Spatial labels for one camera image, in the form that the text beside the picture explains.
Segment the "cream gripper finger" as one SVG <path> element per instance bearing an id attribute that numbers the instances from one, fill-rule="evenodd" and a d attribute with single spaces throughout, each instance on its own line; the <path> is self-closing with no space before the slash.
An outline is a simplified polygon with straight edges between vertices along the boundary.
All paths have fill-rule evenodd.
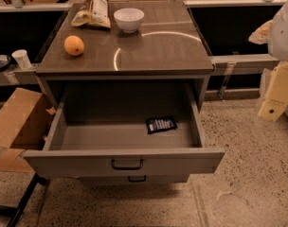
<path id="1" fill-rule="evenodd" d="M 248 38 L 248 41 L 253 44 L 266 44 L 272 20 L 269 20 L 258 27 Z"/>
<path id="2" fill-rule="evenodd" d="M 262 102 L 257 117 L 275 122 L 288 106 L 288 61 L 281 61 L 269 73 L 266 85 L 266 92 L 261 95 Z"/>

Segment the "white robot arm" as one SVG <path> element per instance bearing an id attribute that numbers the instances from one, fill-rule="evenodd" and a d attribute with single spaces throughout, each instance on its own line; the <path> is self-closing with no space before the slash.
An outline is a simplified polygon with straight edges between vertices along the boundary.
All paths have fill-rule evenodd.
<path id="1" fill-rule="evenodd" d="M 262 102 L 257 117 L 275 122 L 288 106 L 288 1 L 274 18 L 257 28 L 250 36 L 253 44 L 267 44 L 268 53 L 279 60 L 271 71 L 267 90 L 262 94 Z"/>

